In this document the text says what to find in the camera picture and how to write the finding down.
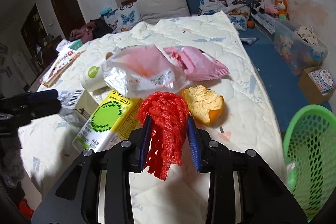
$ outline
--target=green circle logo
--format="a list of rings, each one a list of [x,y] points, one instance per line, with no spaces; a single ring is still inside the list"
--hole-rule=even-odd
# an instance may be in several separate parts
[[[91,116],[91,128],[96,132],[110,130],[122,114],[122,105],[119,102],[106,102]]]
[[[98,70],[99,70],[99,67],[93,66],[89,68],[89,71],[87,72],[87,74],[91,79],[93,79],[96,77]]]

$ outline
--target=white paper cup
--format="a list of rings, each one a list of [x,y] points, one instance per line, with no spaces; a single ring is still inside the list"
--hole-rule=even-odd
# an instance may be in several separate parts
[[[100,67],[102,62],[103,61],[97,62],[96,64],[90,66],[80,77],[82,87],[89,92],[107,86],[104,81],[103,71]]]

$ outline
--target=orange fox plush toy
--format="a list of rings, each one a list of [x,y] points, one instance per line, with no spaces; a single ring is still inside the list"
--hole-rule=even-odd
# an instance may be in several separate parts
[[[276,16],[279,16],[279,18],[281,19],[287,19],[288,13],[287,11],[287,7],[288,7],[288,3],[287,0],[275,0],[275,6],[278,9],[278,12],[275,14]]]

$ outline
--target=pink snack bag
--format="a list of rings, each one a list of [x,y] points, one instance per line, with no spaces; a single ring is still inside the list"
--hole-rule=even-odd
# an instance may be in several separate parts
[[[187,80],[213,80],[230,73],[225,65],[198,48],[177,46],[163,49],[184,71]]]

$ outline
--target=white quilt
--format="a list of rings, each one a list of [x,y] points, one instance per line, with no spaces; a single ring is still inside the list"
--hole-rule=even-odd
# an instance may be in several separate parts
[[[237,31],[223,12],[160,20],[155,26],[140,22],[129,32],[107,34],[88,42],[81,47],[85,52],[52,88],[81,88],[81,73],[116,46],[150,44],[160,49],[175,45],[197,47],[229,68],[229,77],[201,82],[221,94],[228,109],[227,117],[203,128],[209,131],[213,140],[231,150],[255,149],[285,181],[281,136],[272,105]],[[109,89],[105,88],[93,92],[92,96],[100,103],[108,93]],[[20,128],[24,167],[42,196],[78,156],[71,145],[78,131],[79,128],[62,121],[58,115],[35,120]],[[204,224],[210,175],[195,172],[188,149],[186,142],[183,165],[172,165],[166,181],[147,172],[130,174],[135,223]]]

